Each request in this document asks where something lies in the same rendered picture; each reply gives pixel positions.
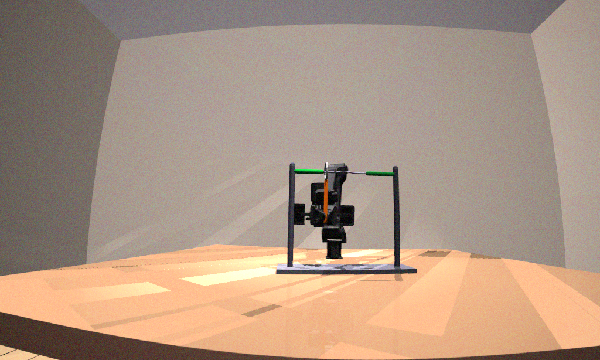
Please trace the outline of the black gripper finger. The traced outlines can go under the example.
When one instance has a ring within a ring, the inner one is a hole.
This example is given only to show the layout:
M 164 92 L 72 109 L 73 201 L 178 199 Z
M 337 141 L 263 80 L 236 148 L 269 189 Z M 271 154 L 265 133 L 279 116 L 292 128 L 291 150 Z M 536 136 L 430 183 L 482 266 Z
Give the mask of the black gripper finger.
M 320 226 L 325 219 L 326 214 L 322 211 L 321 205 L 311 205 L 310 224 Z
M 327 225 L 336 225 L 338 220 L 338 207 L 336 205 L 328 205 Z

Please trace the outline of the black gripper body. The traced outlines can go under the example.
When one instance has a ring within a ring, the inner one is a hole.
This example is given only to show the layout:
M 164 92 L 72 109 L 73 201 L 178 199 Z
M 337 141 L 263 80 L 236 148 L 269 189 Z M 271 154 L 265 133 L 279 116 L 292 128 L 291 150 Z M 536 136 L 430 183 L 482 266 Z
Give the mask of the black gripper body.
M 324 212 L 324 205 L 321 205 Z M 354 225 L 354 206 L 341 205 L 340 210 L 337 210 L 337 216 L 340 218 L 341 226 Z M 309 216 L 306 220 L 310 220 L 311 212 L 305 213 L 305 204 L 294 204 L 294 225 L 305 225 L 305 216 Z

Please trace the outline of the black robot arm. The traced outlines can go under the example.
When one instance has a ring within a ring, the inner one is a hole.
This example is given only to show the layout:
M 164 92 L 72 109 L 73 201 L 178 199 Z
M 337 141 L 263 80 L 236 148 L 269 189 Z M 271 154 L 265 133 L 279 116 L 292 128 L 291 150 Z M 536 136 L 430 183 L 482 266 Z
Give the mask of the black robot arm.
M 342 185 L 347 179 L 348 171 L 345 163 L 330 164 L 328 166 L 328 205 L 336 205 L 337 209 L 341 208 L 342 200 Z M 324 205 L 324 183 L 311 183 L 311 202 L 312 205 Z M 344 227 L 340 225 L 340 218 L 337 217 L 336 225 L 320 225 L 314 227 L 322 227 L 322 241 L 327 243 L 326 259 L 343 259 L 342 243 L 346 243 L 346 232 Z M 342 241 L 334 241 L 327 239 L 335 239 Z

